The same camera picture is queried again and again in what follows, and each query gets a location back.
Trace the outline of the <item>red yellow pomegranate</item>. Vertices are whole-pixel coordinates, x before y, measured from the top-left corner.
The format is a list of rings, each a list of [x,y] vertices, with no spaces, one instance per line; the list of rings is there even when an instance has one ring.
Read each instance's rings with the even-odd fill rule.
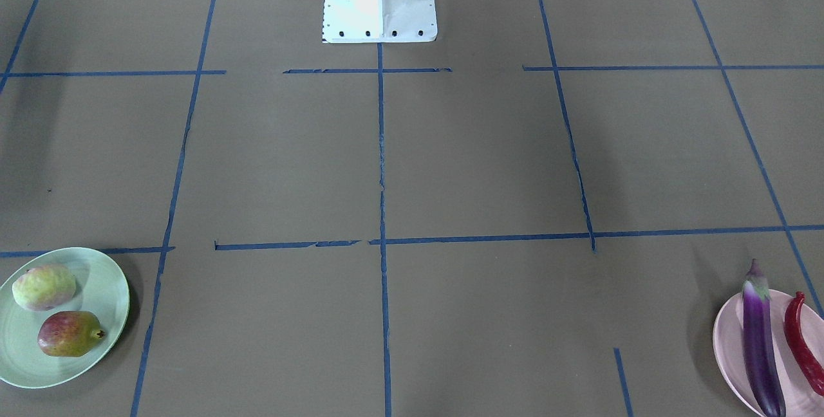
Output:
[[[90,311],[60,311],[39,328],[37,345],[50,357],[82,357],[106,338],[107,332]]]

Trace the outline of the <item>red chili pepper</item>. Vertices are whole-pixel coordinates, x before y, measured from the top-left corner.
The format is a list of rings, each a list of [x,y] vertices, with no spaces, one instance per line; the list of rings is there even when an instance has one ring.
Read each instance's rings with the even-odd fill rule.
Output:
[[[823,367],[807,345],[801,328],[801,309],[805,306],[805,294],[797,291],[785,309],[783,332],[791,349],[792,357],[807,380],[807,385],[818,396],[823,396]]]

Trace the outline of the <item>purple eggplant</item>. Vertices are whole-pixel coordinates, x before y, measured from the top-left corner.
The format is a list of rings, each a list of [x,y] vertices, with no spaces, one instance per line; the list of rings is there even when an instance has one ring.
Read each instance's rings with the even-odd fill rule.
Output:
[[[785,416],[785,397],[774,355],[770,287],[756,259],[745,274],[741,296],[747,381],[765,416]]]

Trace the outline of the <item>pink plate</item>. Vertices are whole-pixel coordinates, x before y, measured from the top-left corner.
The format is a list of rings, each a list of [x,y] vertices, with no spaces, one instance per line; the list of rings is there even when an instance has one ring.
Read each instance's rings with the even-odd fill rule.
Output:
[[[823,397],[812,390],[792,355],[783,332],[783,321],[794,295],[771,289],[771,324],[775,365],[785,397],[786,415],[821,416]],[[801,334],[807,347],[822,362],[823,320],[815,309],[801,306]],[[744,309],[739,294],[730,297],[721,307],[713,324],[713,353],[718,368],[729,388],[750,410],[762,416],[762,410],[754,399],[744,360]]]

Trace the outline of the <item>green plate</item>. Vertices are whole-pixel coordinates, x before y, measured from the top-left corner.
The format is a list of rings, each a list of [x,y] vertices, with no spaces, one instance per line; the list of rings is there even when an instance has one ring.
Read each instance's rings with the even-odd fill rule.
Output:
[[[61,264],[75,276],[75,294],[49,311],[22,308],[13,299],[13,283],[29,270],[48,264]],[[36,256],[9,276],[2,285],[1,306],[2,381],[12,387],[44,389],[88,372],[114,347],[129,315],[129,285],[108,255],[90,248],[62,248]],[[37,344],[39,329],[50,315],[60,311],[90,311],[105,335],[80,357],[45,355]]]

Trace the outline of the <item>green pink peach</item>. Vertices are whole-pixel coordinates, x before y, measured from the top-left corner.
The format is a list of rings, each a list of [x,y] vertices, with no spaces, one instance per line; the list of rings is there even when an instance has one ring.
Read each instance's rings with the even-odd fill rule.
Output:
[[[49,311],[70,301],[77,290],[76,277],[61,264],[30,268],[12,285],[12,296],[21,308]]]

